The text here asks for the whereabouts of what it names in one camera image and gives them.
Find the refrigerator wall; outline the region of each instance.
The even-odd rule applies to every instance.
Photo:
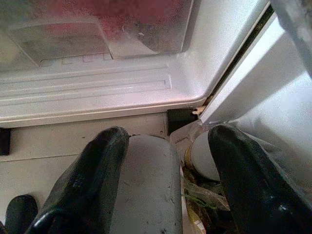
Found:
[[[272,17],[201,116],[230,123],[281,148],[278,163],[312,199],[312,79]]]
[[[33,56],[41,60],[40,66],[0,72],[0,127],[200,106],[267,3],[194,1],[181,53],[127,59],[114,59],[109,53],[44,60],[40,59],[43,55]],[[20,27],[10,28],[15,39],[23,39]],[[92,35],[97,35],[95,26]]]

